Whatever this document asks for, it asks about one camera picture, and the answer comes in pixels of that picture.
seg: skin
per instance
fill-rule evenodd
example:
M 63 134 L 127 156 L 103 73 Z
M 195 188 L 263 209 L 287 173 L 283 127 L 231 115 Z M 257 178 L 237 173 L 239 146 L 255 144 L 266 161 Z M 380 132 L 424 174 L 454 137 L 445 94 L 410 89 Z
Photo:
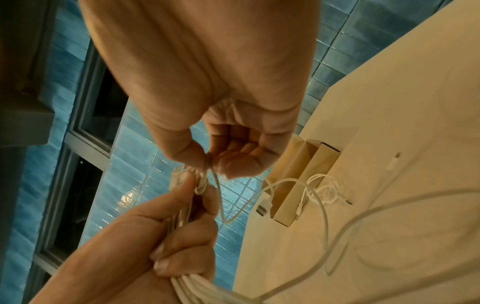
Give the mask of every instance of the skin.
M 30 304 L 180 303 L 169 277 L 196 273 L 213 281 L 219 202 L 213 186 L 199 197 L 195 185 L 190 175 L 119 216 L 75 251 Z M 167 235 L 165 220 L 192 199 L 192 221 Z
M 80 0 L 110 71 L 170 159 L 202 169 L 203 119 L 216 172 L 262 173 L 297 123 L 318 0 Z

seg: bundled cable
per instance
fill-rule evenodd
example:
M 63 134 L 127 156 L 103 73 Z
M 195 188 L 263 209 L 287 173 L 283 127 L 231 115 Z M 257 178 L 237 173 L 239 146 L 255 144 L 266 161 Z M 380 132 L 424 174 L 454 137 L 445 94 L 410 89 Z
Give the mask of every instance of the bundled cable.
M 202 194 L 207 185 L 208 185 L 208 177 L 207 173 L 208 170 L 211 170 L 211 168 L 205 168 L 204 171 L 197 171 L 192 168 L 188 168 L 185 170 L 182 170 L 180 168 L 176 168 L 175 171 L 172 174 L 172 183 L 170 184 L 170 187 L 175 187 L 178 181 L 180 180 L 180 176 L 186 172 L 191 172 L 194 171 L 196 173 L 196 178 L 197 178 L 197 185 L 195 189 L 195 193 L 200 195 Z M 369 209 L 356 217 L 352 218 L 350 221 L 348 221 L 339 231 L 339 233 L 335 236 L 335 238 L 332 240 L 332 242 L 329 244 L 329 223 L 328 223 L 328 217 L 327 217 L 327 212 L 324 207 L 324 203 L 333 203 L 334 201 L 341 199 L 346 201 L 344 198 L 341 197 L 339 194 L 339 184 L 338 182 L 331 176 L 324 175 L 324 174 L 319 174 L 319 175 L 314 175 L 312 176 L 307 183 L 304 183 L 298 179 L 295 178 L 286 178 L 283 180 L 279 180 L 273 184 L 269 184 L 267 187 L 262 189 L 261 191 L 257 192 L 251 199 L 249 199 L 244 206 L 241 207 L 241 209 L 238 211 L 237 214 L 235 214 L 233 217 L 230 219 L 226 218 L 224 209 L 223 209 L 223 204 L 222 204 L 222 196 L 221 196 L 221 190 L 220 190 L 220 183 L 219 179 L 217 177 L 217 174 L 213 172 L 213 176 L 215 179 L 216 183 L 216 188 L 217 188 L 217 194 L 218 194 L 218 200 L 219 200 L 219 205 L 220 205 L 220 215 L 222 222 L 227 224 L 235 220 L 241 212 L 253 202 L 253 200 L 260 195 L 263 191 L 272 189 L 272 192 L 275 192 L 275 187 L 281 183 L 284 182 L 295 182 L 299 183 L 302 186 L 305 187 L 305 190 L 303 192 L 302 200 L 303 202 L 305 195 L 316 205 L 320 207 L 320 211 L 323 217 L 323 225 L 324 225 L 324 236 L 323 236 L 323 247 L 324 247 L 324 254 L 322 257 L 318 260 L 318 262 L 307 272 L 304 274 L 276 287 L 275 289 L 259 296 L 256 298 L 249 298 L 247 296 L 241 295 L 239 293 L 226 290 L 224 288 L 221 288 L 219 286 L 216 286 L 206 280 L 205 278 L 192 274 L 192 275 L 183 275 L 181 277 L 174 277 L 171 278 L 171 283 L 178 295 L 178 298 L 182 302 L 182 304 L 259 304 L 259 303 L 264 303 L 266 300 L 274 297 L 275 295 L 297 285 L 311 277 L 314 273 L 319 271 L 321 268 L 323 268 L 330 257 L 331 253 L 335 249 L 335 247 L 339 244 L 340 239 L 345 235 L 345 233 L 351 229 L 352 227 L 357 226 L 362 220 L 364 220 L 367 217 L 374 216 L 376 214 L 379 214 L 381 212 L 384 212 L 388 209 L 392 208 L 397 208 L 400 206 L 404 206 L 407 204 L 411 204 L 414 202 L 419 202 L 419 201 L 428 201 L 432 200 L 433 198 L 437 197 L 445 197 L 445 196 L 455 196 L 455 195 L 461 195 L 461 194 L 472 194 L 480 193 L 480 189 L 477 188 L 465 188 L 465 189 L 454 189 L 454 190 L 445 190 L 445 191 L 438 191 L 438 192 L 433 192 L 433 193 L 427 193 L 423 195 L 417 195 L 414 197 L 410 198 L 405 198 L 405 199 L 400 199 L 395 202 L 389 203 L 387 205 L 375 207 L 372 209 Z M 319 189 L 312 189 L 309 186 L 309 183 L 312 182 L 314 179 L 320 178 L 320 177 L 327 177 L 330 179 L 332 182 L 332 185 L 328 186 L 322 186 Z M 328 191 L 327 193 L 321 194 L 321 196 L 326 200 L 322 201 L 321 196 L 319 193 L 322 191 Z M 192 209 L 192 205 L 184 210 L 181 210 L 177 215 L 173 216 L 169 220 L 169 233 L 172 232 L 173 230 L 185 225 L 188 223 L 189 218 L 190 218 L 190 211 Z M 341 261 L 341 257 L 339 258 L 338 261 L 336 261 L 335 265 L 338 265 Z M 381 294 L 378 295 L 371 295 L 365 299 L 359 299 L 355 301 L 355 303 L 375 303 L 379 302 L 391 297 L 398 296 L 399 294 L 404 294 L 408 292 L 412 292 L 414 290 L 419 290 L 422 288 L 427 288 L 435 284 L 439 284 L 445 281 L 448 281 L 452 278 L 459 277 L 466 275 L 468 273 L 471 273 L 473 271 L 477 271 L 480 268 L 480 258 L 475 258 L 473 260 L 470 260 L 466 263 L 464 263 L 458 267 L 453 267 L 452 269 L 448 269 L 442 273 L 428 276 L 425 278 L 421 278 L 415 281 L 410 282 L 408 285 L 405 286 L 398 286 L 397 288 L 393 290 L 386 290 L 382 292 Z M 336 267 L 334 267 L 331 271 L 328 271 L 325 267 L 325 272 L 327 275 L 331 275 L 335 271 Z

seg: tiled wall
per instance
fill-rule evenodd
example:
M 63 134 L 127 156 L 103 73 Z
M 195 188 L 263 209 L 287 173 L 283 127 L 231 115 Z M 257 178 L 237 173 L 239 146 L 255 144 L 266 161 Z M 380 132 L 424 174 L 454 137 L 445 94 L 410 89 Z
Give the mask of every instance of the tiled wall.
M 78 4 L 63 0 L 39 100 L 55 112 L 48 144 L 29 147 L 0 283 L 0 304 L 20 304 L 90 43 Z
M 295 132 L 302 130 L 330 86 L 451 1 L 324 0 L 311 78 Z M 77 3 L 63 0 L 41 93 L 41 101 L 55 111 L 55 121 L 49 144 L 28 149 L 2 273 L 0 304 L 21 302 L 89 41 Z M 207 149 L 202 122 L 192 133 Z M 81 242 L 125 209 L 165 193 L 175 166 L 152 142 L 138 111 L 129 103 Z M 261 186 L 258 178 L 221 182 L 225 210 L 232 214 Z M 218 222 L 215 282 L 227 288 L 233 285 L 249 211 L 232 224 Z

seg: pinky finger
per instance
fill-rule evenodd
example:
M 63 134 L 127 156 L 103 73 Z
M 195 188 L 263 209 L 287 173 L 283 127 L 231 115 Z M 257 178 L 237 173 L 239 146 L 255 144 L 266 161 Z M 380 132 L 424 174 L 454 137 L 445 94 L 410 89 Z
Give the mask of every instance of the pinky finger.
M 215 252 L 211 246 L 191 247 L 158 260 L 153 270 L 161 277 L 176 277 L 184 274 L 199 274 L 213 280 L 215 275 Z

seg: person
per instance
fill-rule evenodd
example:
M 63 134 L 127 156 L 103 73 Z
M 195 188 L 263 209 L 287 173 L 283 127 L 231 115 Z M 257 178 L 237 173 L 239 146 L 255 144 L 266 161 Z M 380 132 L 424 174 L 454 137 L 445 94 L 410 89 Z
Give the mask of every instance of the person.
M 216 189 L 194 195 L 195 175 L 135 206 L 77 249 L 30 304 L 179 303 L 169 277 L 213 281 L 219 211 Z M 167 235 L 166 219 L 193 199 L 192 221 Z
M 206 154 L 189 130 L 200 119 L 212 168 L 227 178 L 258 175 L 283 153 L 312 66 L 318 0 L 79 5 L 100 55 L 166 157 L 204 168 Z M 168 236 L 165 220 L 194 197 L 192 177 L 128 210 L 73 253 L 32 304 L 177 303 L 168 277 L 214 276 L 214 190 L 202 196 L 194 220 Z

